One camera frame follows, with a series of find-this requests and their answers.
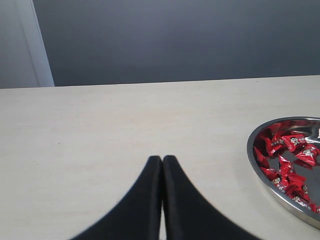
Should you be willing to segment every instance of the table surface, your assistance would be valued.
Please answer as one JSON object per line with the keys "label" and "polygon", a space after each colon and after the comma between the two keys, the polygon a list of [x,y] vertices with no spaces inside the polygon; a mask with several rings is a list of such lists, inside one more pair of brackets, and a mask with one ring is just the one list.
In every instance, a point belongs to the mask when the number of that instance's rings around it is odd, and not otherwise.
{"label": "table surface", "polygon": [[266,121],[320,117],[319,89],[320,76],[0,89],[0,239],[69,239],[126,194],[148,156],[173,154],[247,231],[318,240],[267,192],[246,144]]}

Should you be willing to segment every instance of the round metal dish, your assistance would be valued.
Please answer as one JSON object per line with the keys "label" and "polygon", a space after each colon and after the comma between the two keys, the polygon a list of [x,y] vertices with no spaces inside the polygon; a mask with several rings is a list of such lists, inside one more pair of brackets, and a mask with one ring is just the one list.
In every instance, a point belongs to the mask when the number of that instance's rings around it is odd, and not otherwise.
{"label": "round metal dish", "polygon": [[[299,219],[306,223],[320,229],[320,214],[312,212],[306,207],[301,206],[290,197],[282,193],[261,171],[257,164],[254,155],[254,146],[259,145],[259,134],[263,134],[264,131],[268,131],[274,134],[276,131],[295,131],[306,136],[306,141],[312,143],[320,149],[320,118],[307,117],[307,116],[294,116],[285,117],[268,121],[259,127],[257,127],[250,135],[246,150],[250,163],[260,179],[263,181],[269,192],[273,197],[289,212],[294,214]],[[295,160],[295,156],[289,152],[285,152],[283,156],[289,161]],[[320,163],[320,156],[317,157],[317,162]],[[269,161],[270,167],[278,169],[278,162],[276,158]],[[320,205],[320,166],[313,167],[312,170],[308,170],[302,166],[294,164],[294,169],[297,174],[306,178],[305,184],[308,187],[308,194],[310,199],[318,205]]]}

